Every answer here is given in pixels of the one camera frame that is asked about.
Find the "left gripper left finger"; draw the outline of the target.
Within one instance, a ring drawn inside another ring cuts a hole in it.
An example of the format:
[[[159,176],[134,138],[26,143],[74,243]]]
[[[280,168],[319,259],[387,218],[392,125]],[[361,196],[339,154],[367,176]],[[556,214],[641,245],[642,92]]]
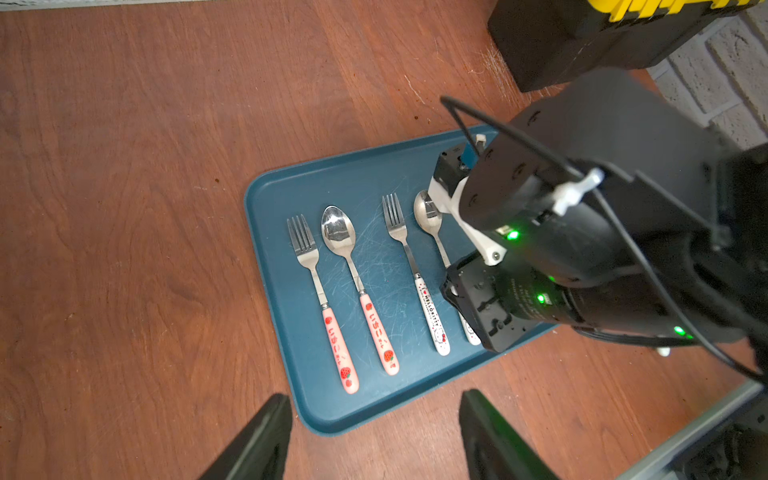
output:
[[[292,420],[289,398],[272,395],[199,479],[282,479]]]

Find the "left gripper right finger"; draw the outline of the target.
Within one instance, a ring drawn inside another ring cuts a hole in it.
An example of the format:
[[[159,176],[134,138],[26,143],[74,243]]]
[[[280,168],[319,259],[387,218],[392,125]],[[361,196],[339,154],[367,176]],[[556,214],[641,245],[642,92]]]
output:
[[[558,479],[479,390],[463,392],[459,424],[470,479]]]

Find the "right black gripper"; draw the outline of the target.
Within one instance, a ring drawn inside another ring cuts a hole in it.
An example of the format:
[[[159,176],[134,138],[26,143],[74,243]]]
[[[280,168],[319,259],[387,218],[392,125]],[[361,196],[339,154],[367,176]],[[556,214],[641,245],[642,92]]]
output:
[[[541,323],[570,321],[565,289],[511,256],[495,266],[478,253],[461,258],[447,267],[441,293],[482,346],[495,353],[510,349]]]

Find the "white handled spoon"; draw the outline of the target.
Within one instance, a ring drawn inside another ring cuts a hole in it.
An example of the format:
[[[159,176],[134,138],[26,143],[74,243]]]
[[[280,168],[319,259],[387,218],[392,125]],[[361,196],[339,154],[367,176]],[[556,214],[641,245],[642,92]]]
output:
[[[420,228],[434,239],[444,267],[450,267],[450,259],[439,237],[439,232],[442,226],[442,213],[437,209],[426,190],[422,190],[416,195],[413,210],[415,219]],[[480,345],[480,338],[477,336],[464,316],[461,313],[459,313],[458,316],[469,343],[475,346]]]

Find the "white handled fork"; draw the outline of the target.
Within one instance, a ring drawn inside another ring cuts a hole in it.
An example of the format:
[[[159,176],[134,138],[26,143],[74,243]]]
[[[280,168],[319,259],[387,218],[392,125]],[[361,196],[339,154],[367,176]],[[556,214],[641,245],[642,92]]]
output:
[[[405,217],[397,194],[392,193],[384,195],[382,197],[382,208],[389,235],[403,246],[433,345],[439,355],[447,356],[451,351],[450,342],[447,338],[447,334],[427,284],[420,273],[412,250],[407,243]]]

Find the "pink handled spoon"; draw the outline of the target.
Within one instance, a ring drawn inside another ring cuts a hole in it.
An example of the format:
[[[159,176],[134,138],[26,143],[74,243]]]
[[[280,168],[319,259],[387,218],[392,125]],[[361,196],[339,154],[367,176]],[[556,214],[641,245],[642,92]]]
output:
[[[352,252],[356,244],[356,232],[350,218],[339,207],[327,206],[321,216],[321,233],[328,249],[343,257],[348,265],[359,295],[362,312],[383,369],[390,376],[397,375],[400,371],[400,362],[352,259]]]

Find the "pink handled fork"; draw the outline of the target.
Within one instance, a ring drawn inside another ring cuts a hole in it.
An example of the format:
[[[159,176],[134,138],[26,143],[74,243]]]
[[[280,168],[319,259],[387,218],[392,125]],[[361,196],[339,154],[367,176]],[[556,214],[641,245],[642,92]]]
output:
[[[322,282],[317,272],[319,251],[308,222],[303,215],[293,216],[287,220],[288,232],[297,261],[308,269],[321,308],[324,328],[335,360],[338,376],[347,394],[355,394],[360,388],[360,380],[351,359],[349,349],[341,332],[339,323],[325,294]]]

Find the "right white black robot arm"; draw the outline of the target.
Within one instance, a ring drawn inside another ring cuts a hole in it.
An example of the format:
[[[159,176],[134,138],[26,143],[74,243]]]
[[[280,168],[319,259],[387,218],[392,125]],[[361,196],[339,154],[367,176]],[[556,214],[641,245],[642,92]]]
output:
[[[701,127],[625,71],[589,72],[442,153],[429,193],[473,244],[443,297],[482,346],[533,323],[599,341],[702,347],[767,380],[767,147]]]

